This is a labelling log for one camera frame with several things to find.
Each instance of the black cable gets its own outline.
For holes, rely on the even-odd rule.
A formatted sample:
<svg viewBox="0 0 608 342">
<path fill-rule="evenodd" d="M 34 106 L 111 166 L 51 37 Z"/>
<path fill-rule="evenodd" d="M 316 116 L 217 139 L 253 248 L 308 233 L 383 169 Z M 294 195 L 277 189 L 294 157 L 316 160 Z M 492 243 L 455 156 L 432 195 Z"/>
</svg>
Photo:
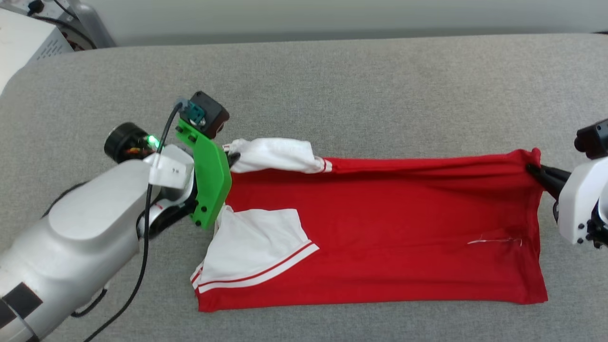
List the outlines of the black cable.
<svg viewBox="0 0 608 342">
<path fill-rule="evenodd" d="M 69 192 L 72 192 L 73 190 L 76 190 L 76 189 L 78 189 L 79 187 L 81 187 L 81 186 L 83 186 L 83 185 L 85 185 L 85 184 L 86 184 L 86 182 L 78 183 L 78 184 L 76 184 L 76 185 L 74 185 L 74 186 L 70 187 L 68 190 L 66 190 L 66 191 L 62 192 L 62 193 L 59 195 L 59 197 L 57 197 L 56 199 L 54 199 L 54 200 L 53 200 L 53 202 L 51 202 L 51 204 L 50 204 L 49 208 L 48 208 L 48 209 L 46 209 L 46 211 L 44 212 L 44 214 L 42 214 L 42 217 L 45 217 L 46 215 L 49 215 L 50 210 L 53 208 L 53 206 L 54 206 L 54 205 L 55 205 L 57 202 L 59 202 L 59 200 L 60 200 L 60 199 L 62 199 L 63 197 L 65 197 L 65 196 L 66 196 L 66 195 L 67 195 Z"/>
<path fill-rule="evenodd" d="M 77 35 L 81 36 L 82 39 L 86 40 L 87 43 L 89 43 L 89 45 L 91 45 L 91 49 L 96 49 L 97 46 L 95 45 L 95 43 L 93 43 L 93 41 L 87 37 L 84 33 L 80 32 L 78 29 L 76 29 L 74 26 L 65 23 L 61 20 L 57 20 L 57 19 L 53 19 L 53 18 L 49 18 L 48 16 L 38 16 L 38 15 L 34 15 L 32 16 L 32 18 L 36 18 L 38 20 L 42 20 L 42 21 L 48 21 L 49 23 L 54 23 L 54 24 L 58 24 L 58 25 L 63 25 L 65 27 L 67 27 L 68 29 L 70 29 L 71 31 L 73 31 L 74 33 L 76 33 Z"/>
<path fill-rule="evenodd" d="M 95 300 L 91 303 L 91 305 L 87 306 L 86 309 L 82 310 L 81 312 L 72 312 L 72 314 L 70 316 L 74 317 L 74 318 L 81 318 L 84 317 L 87 313 L 91 312 L 91 310 L 93 310 L 97 304 L 99 304 L 100 301 L 102 301 L 103 297 L 105 297 L 106 293 L 108 292 L 107 288 L 103 288 L 102 292 L 97 296 L 97 298 L 95 298 Z"/>
<path fill-rule="evenodd" d="M 57 4 L 57 6 L 59 6 L 60 9 L 62 9 L 67 14 L 69 14 L 72 18 L 78 20 L 78 18 L 76 18 L 76 16 L 74 14 L 72 14 L 72 12 L 68 11 L 67 8 L 63 7 L 63 5 L 59 3 L 59 0 L 53 0 L 53 1 L 55 1 L 55 3 Z"/>
<path fill-rule="evenodd" d="M 59 194 L 59 196 L 53 200 L 53 202 L 51 202 L 50 206 L 48 209 L 46 209 L 46 211 L 44 212 L 44 214 L 42 215 L 42 217 L 45 217 L 46 215 L 49 215 L 50 210 L 53 209 L 53 207 L 55 206 L 55 204 L 57 202 L 59 202 L 60 199 L 64 198 L 67 194 L 69 194 L 70 192 L 72 192 L 73 190 L 78 189 L 79 187 L 85 185 L 87 182 L 82 182 L 82 183 L 78 183 L 72 187 L 70 187 L 68 190 L 65 190 L 64 192 L 62 192 L 61 194 Z M 80 318 L 85 316 L 86 314 L 88 314 L 89 312 L 91 312 L 91 310 L 93 310 L 97 304 L 99 304 L 99 302 L 102 301 L 103 297 L 106 295 L 106 293 L 108 292 L 107 288 L 103 288 L 102 292 L 99 294 L 99 296 L 97 296 L 97 298 L 95 298 L 95 300 L 91 303 L 91 305 L 89 305 L 86 309 L 82 310 L 81 312 L 72 312 L 71 316 L 72 317 L 76 317 L 76 318 Z"/>
<path fill-rule="evenodd" d="M 171 128 L 171 124 L 173 123 L 173 119 L 178 111 L 182 108 L 182 103 L 178 103 L 174 108 L 171 114 L 169 115 L 169 119 L 167 120 L 167 124 L 165 125 L 165 130 L 162 132 L 161 141 L 156 150 L 158 154 L 162 152 L 162 149 L 165 147 L 165 140 L 167 139 L 167 135 L 169 134 L 169 129 Z M 152 184 L 148 184 L 148 190 L 146 192 L 146 206 L 143 210 L 143 256 L 142 256 L 142 268 L 139 271 L 139 277 L 137 278 L 137 283 L 133 288 L 133 292 L 131 292 L 131 296 L 126 300 L 125 305 L 106 323 L 103 323 L 91 336 L 87 337 L 85 342 L 91 342 L 100 332 L 102 332 L 105 328 L 107 328 L 110 324 L 112 324 L 118 317 L 122 315 L 123 312 L 127 310 L 135 295 L 137 295 L 137 291 L 139 291 L 139 287 L 142 285 L 143 276 L 146 272 L 146 265 L 148 263 L 148 245 L 150 244 L 150 206 L 152 202 Z"/>
</svg>

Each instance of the white wall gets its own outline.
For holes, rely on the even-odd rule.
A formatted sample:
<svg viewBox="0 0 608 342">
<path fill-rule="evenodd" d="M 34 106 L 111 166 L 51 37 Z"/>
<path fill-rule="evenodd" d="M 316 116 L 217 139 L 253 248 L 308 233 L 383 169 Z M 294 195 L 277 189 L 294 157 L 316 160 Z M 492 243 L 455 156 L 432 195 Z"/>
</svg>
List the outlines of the white wall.
<svg viewBox="0 0 608 342">
<path fill-rule="evenodd" d="M 80 0 L 71 0 L 78 4 Z M 608 30 L 608 0 L 82 0 L 117 45 Z"/>
</svg>

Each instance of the green led light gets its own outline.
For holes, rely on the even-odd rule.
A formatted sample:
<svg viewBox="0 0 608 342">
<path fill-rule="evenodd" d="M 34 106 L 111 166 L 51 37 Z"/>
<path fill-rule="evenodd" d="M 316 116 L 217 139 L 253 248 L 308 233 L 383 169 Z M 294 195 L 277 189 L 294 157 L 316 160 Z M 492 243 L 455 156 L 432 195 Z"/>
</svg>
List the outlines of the green led light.
<svg viewBox="0 0 608 342">
<path fill-rule="evenodd" d="M 146 138 L 146 140 L 148 141 L 148 145 L 150 145 L 150 146 L 152 146 L 152 147 L 154 147 L 156 149 L 158 149 L 158 146 L 161 145 L 161 142 L 158 139 L 156 139 L 156 137 L 153 136 L 153 135 L 149 135 Z"/>
</svg>

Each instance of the loose white thread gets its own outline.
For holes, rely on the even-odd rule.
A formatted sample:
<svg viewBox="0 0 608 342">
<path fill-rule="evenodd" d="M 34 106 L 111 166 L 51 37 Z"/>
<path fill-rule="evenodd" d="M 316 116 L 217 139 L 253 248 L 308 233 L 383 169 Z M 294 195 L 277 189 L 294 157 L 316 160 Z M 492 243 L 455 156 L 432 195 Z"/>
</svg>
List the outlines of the loose white thread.
<svg viewBox="0 0 608 342">
<path fill-rule="evenodd" d="M 470 245 L 470 244 L 472 244 L 472 243 L 479 243 L 479 242 L 510 242 L 510 241 L 517 241 L 517 240 L 519 240 L 519 246 L 520 246 L 520 247 L 521 247 L 521 246 L 522 246 L 522 244 L 523 244 L 523 240 L 522 240 L 522 239 L 520 239 L 520 238 L 517 238 L 517 239 L 514 239 L 514 238 L 508 238 L 508 239 L 504 239 L 504 240 L 482 240 L 482 239 L 481 239 L 482 237 L 483 237 L 483 236 L 480 236 L 480 237 L 479 237 L 479 240 L 474 240 L 474 241 L 468 242 L 468 243 L 467 243 L 467 245 Z"/>
</svg>

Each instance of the clothing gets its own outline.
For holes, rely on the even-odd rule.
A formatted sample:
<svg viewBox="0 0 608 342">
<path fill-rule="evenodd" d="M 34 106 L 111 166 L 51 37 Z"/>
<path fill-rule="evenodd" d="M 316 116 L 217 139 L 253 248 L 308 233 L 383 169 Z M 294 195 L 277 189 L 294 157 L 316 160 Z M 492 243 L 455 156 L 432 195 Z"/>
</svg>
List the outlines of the clothing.
<svg viewBox="0 0 608 342">
<path fill-rule="evenodd" d="M 539 165 L 538 149 L 387 160 L 319 158 L 290 139 L 227 149 L 241 160 L 191 277 L 200 311 L 547 300 L 536 216 L 542 188 L 525 170 Z"/>
</svg>

